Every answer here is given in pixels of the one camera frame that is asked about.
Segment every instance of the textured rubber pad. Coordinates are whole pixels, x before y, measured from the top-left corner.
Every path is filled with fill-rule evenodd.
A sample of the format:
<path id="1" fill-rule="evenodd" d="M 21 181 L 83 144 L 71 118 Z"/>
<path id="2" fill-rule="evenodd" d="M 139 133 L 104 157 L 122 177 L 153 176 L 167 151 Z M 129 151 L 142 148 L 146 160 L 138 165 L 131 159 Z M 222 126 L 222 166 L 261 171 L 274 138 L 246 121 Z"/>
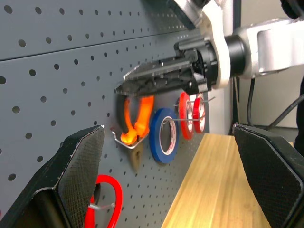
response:
<path id="1" fill-rule="evenodd" d="M 0 228 L 36 224 L 32 215 L 36 214 L 33 199 L 43 191 L 51 195 L 54 208 L 66 218 L 64 222 L 81 228 L 94 192 L 104 136 L 104 128 L 94 126 L 67 137 L 54 157 L 34 174 L 20 193 L 0 221 Z"/>
<path id="2" fill-rule="evenodd" d="M 281 136 L 237 125 L 248 183 L 271 227 L 303 227 L 304 158 Z"/>

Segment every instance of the wooden block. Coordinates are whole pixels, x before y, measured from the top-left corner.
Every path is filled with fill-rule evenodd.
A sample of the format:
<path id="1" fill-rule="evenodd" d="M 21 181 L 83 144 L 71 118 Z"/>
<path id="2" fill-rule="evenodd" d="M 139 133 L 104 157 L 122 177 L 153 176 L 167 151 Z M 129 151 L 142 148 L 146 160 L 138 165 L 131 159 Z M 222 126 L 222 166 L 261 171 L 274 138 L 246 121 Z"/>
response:
<path id="1" fill-rule="evenodd" d="M 270 227 L 233 136 L 204 136 L 162 227 Z"/>

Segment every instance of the orange scissors handle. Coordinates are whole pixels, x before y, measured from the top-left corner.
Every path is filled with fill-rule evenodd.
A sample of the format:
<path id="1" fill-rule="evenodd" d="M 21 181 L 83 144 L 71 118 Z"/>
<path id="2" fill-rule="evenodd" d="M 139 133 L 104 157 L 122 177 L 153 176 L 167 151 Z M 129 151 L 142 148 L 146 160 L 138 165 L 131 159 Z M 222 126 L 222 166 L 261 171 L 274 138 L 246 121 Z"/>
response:
<path id="1" fill-rule="evenodd" d="M 140 98 L 138 116 L 133 128 L 130 117 L 130 99 L 124 95 L 117 96 L 116 118 L 123 132 L 120 140 L 124 144 L 132 145 L 137 140 L 137 136 L 145 137 L 149 133 L 149 122 L 153 103 L 154 96 Z"/>

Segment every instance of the pegboard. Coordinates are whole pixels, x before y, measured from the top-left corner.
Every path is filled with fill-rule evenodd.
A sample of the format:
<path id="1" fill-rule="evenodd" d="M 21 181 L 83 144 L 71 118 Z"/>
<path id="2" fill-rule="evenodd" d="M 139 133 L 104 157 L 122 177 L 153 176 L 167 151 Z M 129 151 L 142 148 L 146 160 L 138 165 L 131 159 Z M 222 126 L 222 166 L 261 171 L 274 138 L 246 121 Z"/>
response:
<path id="1" fill-rule="evenodd" d="M 4 0 L 0 59 L 185 30 L 166 0 Z"/>
<path id="2" fill-rule="evenodd" d="M 99 173 L 115 177 L 124 193 L 117 227 L 162 225 L 203 135 L 195 134 L 191 141 L 186 141 L 180 132 L 178 153 L 165 166 L 154 161 L 149 140 L 145 139 L 142 163 L 136 174 L 128 151 L 116 144 L 110 132 L 111 127 L 118 129 L 114 89 L 122 76 L 139 63 L 174 56 L 175 42 L 199 34 L 183 31 L 164 1 L 159 1 L 158 7 L 153 2 L 1 2 L 0 19 L 6 23 L 0 25 L 5 31 L 1 33 L 0 59 L 6 60 L 0 62 L 0 219 L 67 136 L 102 124 L 106 136 Z M 71 42 L 68 34 L 73 36 Z M 25 47 L 19 45 L 21 38 Z M 155 110 L 173 108 L 180 92 L 157 95 Z M 112 202 L 114 191 L 102 185 L 98 204 Z M 97 226 L 106 227 L 112 212 L 96 212 Z"/>

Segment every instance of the tape roll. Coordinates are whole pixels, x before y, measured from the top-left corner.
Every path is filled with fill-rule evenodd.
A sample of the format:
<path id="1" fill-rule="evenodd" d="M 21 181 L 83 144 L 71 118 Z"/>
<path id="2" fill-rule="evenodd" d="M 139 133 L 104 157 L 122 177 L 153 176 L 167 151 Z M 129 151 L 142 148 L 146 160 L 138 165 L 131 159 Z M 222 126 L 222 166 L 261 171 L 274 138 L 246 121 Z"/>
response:
<path id="1" fill-rule="evenodd" d="M 168 149 L 164 151 L 161 144 L 161 131 L 164 121 L 176 119 L 172 109 L 161 108 L 155 113 L 150 127 L 150 148 L 154 159 L 164 164 L 170 163 L 178 148 L 179 129 L 176 121 L 169 121 L 171 141 Z"/>
<path id="2" fill-rule="evenodd" d="M 200 119 L 193 121 L 194 129 L 196 133 L 203 133 L 205 130 L 205 104 L 204 100 L 201 97 L 198 97 L 194 100 L 193 105 L 193 119 Z"/>
<path id="3" fill-rule="evenodd" d="M 180 94 L 179 101 L 179 114 L 180 119 L 193 119 L 192 106 L 190 103 L 190 97 L 187 93 Z M 193 136 L 193 121 L 182 120 L 180 122 L 181 132 L 185 139 L 191 139 Z"/>

